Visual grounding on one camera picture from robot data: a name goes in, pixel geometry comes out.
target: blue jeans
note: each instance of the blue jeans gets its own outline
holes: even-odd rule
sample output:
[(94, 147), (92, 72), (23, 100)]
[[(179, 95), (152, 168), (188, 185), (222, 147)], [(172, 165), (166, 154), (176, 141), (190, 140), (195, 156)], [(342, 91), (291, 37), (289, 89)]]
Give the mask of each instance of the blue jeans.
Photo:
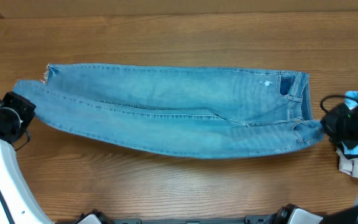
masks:
[(308, 74), (284, 70), (49, 65), (14, 91), (62, 131), (170, 156), (293, 152), (322, 140)]

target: folded denim pants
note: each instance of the folded denim pants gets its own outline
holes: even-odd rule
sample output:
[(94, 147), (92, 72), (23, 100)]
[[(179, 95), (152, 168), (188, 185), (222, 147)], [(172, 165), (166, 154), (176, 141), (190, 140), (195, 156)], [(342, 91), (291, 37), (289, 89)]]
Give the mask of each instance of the folded denim pants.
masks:
[(44, 82), (21, 80), (14, 92), (54, 128), (169, 156), (282, 154), (324, 135), (303, 72), (51, 64)]

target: black cable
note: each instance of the black cable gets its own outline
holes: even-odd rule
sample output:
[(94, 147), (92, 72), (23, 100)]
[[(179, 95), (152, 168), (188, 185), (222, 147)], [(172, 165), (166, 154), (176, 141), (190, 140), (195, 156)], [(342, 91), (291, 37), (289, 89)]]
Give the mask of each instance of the black cable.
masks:
[(326, 100), (331, 99), (331, 98), (346, 98), (346, 99), (354, 100), (354, 101), (356, 101), (356, 103), (358, 103), (358, 99), (357, 99), (357, 98), (353, 98), (353, 97), (350, 97), (350, 96), (344, 96), (344, 95), (329, 95), (329, 96), (324, 97), (324, 98), (320, 101), (320, 108), (321, 108), (325, 113), (328, 113), (328, 110), (324, 107), (323, 103), (324, 103)]
[(4, 199), (4, 196), (2, 196), (1, 191), (0, 191), (0, 202), (1, 202), (1, 205), (2, 205), (2, 207), (3, 207), (3, 209), (4, 209), (4, 211), (5, 211), (6, 218), (7, 218), (8, 222), (9, 222), (10, 224), (15, 224), (15, 221), (13, 220), (11, 211), (9, 211), (9, 208), (8, 208), (8, 206), (7, 206), (7, 204), (6, 204), (6, 201), (5, 201), (5, 199)]
[(27, 141), (26, 141), (21, 147), (18, 147), (17, 149), (15, 149), (16, 152), (17, 152), (19, 149), (21, 149), (23, 146), (25, 146), (27, 143), (29, 143), (29, 141), (31, 140), (30, 133), (29, 133), (27, 130), (24, 130), (24, 131), (25, 131), (25, 134), (27, 135)]

